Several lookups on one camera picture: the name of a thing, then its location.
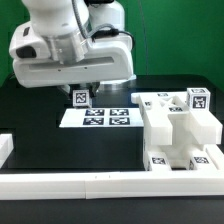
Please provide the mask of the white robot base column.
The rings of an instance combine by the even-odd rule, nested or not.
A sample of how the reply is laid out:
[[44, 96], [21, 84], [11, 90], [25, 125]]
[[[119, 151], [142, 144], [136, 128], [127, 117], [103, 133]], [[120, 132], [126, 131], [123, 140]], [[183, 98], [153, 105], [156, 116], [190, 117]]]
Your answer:
[[93, 82], [129, 81], [133, 75], [133, 35], [125, 30], [125, 10], [117, 0], [90, 0]]

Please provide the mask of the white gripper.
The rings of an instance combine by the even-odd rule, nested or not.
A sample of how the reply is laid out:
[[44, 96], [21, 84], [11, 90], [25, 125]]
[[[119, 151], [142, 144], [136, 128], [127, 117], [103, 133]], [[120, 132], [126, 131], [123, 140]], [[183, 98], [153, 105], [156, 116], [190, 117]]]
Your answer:
[[12, 39], [13, 69], [18, 82], [27, 88], [60, 86], [68, 99], [69, 84], [91, 83], [90, 97], [96, 96], [101, 81], [127, 80], [133, 75], [131, 48], [127, 35], [97, 39], [78, 62], [53, 60], [46, 42], [35, 35]]

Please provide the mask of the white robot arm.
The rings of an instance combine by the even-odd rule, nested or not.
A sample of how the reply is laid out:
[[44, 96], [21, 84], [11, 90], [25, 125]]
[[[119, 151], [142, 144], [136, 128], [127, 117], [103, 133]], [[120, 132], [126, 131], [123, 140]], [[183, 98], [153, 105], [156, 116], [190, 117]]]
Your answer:
[[116, 0], [22, 0], [30, 20], [15, 30], [9, 53], [27, 88], [127, 80], [134, 41]]

